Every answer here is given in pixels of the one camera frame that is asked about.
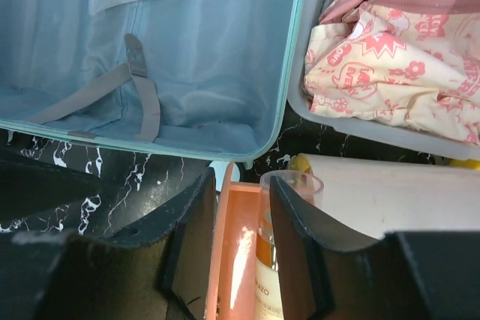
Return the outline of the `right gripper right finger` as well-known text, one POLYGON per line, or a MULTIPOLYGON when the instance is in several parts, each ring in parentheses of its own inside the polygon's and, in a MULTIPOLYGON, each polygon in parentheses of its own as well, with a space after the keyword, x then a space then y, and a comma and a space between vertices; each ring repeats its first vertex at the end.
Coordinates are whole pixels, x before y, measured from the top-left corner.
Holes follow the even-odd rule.
POLYGON ((400 231, 375 239, 278 177, 270 209, 285 319, 477 319, 479 234, 400 231))

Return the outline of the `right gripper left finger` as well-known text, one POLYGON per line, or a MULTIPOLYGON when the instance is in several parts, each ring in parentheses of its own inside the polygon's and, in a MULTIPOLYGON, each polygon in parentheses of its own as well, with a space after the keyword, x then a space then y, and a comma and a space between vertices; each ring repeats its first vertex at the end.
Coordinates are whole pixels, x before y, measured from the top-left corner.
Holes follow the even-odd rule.
POLYGON ((215 173, 114 235, 1 237, 3 319, 202 319, 215 227, 215 173))

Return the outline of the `white round drum box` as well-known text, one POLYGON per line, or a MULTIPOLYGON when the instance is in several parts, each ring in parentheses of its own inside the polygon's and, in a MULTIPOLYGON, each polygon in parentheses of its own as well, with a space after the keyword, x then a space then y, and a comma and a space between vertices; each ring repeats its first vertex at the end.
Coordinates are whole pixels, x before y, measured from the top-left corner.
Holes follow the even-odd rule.
MULTIPOLYGON (((478 170, 310 154, 295 156, 289 167, 322 180, 315 206, 372 238, 479 229, 478 170)), ((235 164, 214 161, 212 168, 220 195, 205 316, 252 319, 261 188, 241 182, 235 164)))

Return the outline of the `light blue hard-shell suitcase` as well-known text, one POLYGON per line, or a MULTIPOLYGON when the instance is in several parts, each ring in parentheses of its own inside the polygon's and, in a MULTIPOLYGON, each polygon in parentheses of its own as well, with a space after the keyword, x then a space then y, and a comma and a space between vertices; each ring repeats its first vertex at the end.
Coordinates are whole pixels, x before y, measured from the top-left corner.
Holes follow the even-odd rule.
POLYGON ((1 0, 1 127, 249 162, 275 141, 294 0, 1 0))

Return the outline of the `cream pink-print cloth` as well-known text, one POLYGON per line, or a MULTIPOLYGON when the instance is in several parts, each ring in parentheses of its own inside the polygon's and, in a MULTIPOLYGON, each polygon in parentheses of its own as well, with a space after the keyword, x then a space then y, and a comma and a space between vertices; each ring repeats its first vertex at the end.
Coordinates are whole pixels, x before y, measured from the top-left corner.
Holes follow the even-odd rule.
POLYGON ((479 144, 479 0, 333 0, 307 47, 313 114, 479 144))

